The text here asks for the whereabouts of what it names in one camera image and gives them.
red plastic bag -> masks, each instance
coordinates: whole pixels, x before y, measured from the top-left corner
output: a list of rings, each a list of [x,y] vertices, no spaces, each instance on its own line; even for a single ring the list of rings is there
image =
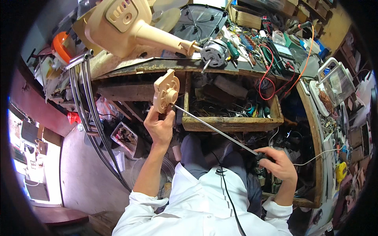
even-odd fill
[[[68,121],[70,122],[70,124],[72,125],[75,121],[77,123],[81,123],[81,119],[80,119],[80,116],[78,113],[76,112],[72,112],[70,111],[68,114],[67,114],[67,117],[68,117]]]

plastic bag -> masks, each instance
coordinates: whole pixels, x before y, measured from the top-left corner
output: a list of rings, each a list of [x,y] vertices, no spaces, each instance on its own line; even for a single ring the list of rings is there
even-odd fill
[[[123,115],[120,112],[118,112],[117,108],[110,104],[108,100],[104,97],[100,97],[96,101],[96,106],[100,119],[111,120],[114,118],[123,118]]]
[[[77,123],[79,123],[79,124],[81,123],[80,116],[79,116],[79,114],[76,113],[76,112],[72,112],[72,111],[68,112],[67,117],[68,117],[68,121],[70,122],[71,125],[72,125],[75,121],[76,121]]]

person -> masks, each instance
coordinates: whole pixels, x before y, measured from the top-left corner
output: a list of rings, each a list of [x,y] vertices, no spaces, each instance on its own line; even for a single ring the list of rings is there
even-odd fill
[[[168,203],[167,198],[158,199],[157,194],[160,168],[172,139],[174,118],[175,112],[169,107],[165,119],[159,120],[159,113],[151,107],[144,121],[144,126],[153,140],[151,151],[130,193],[130,204],[114,228],[113,236],[243,233],[264,236],[292,235],[287,220],[293,212],[297,173],[285,152],[269,147],[255,150],[266,153],[276,161],[273,163],[264,158],[259,165],[282,180],[276,197],[270,197],[262,205],[267,211],[264,221],[258,216],[260,206],[250,209],[249,200],[254,201],[259,197],[248,190],[256,189],[256,185],[255,181],[248,181],[240,154],[226,148],[223,160],[220,160],[224,171],[222,179],[219,166],[207,166],[200,140],[192,134],[186,136],[181,145],[182,159],[175,168],[169,204],[162,213],[155,214],[158,207]],[[237,224],[235,214],[241,227]]]

concrete floor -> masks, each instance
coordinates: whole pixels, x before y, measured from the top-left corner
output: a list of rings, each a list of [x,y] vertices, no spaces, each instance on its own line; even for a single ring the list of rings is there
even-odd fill
[[[95,149],[84,144],[84,135],[85,132],[74,128],[64,138],[60,160],[64,206],[88,214],[105,210],[123,212],[129,204],[128,191],[105,166]],[[122,174],[131,185],[132,161],[126,161],[125,167]]]

red wall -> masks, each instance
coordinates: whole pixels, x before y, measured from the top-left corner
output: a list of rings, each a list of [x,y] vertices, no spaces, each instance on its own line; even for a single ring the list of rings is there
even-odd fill
[[[45,100],[32,87],[29,87],[28,91],[22,92],[25,83],[24,77],[16,70],[11,86],[11,102],[49,130],[63,137],[67,136],[77,124],[70,125],[68,118],[51,104],[46,104]]]

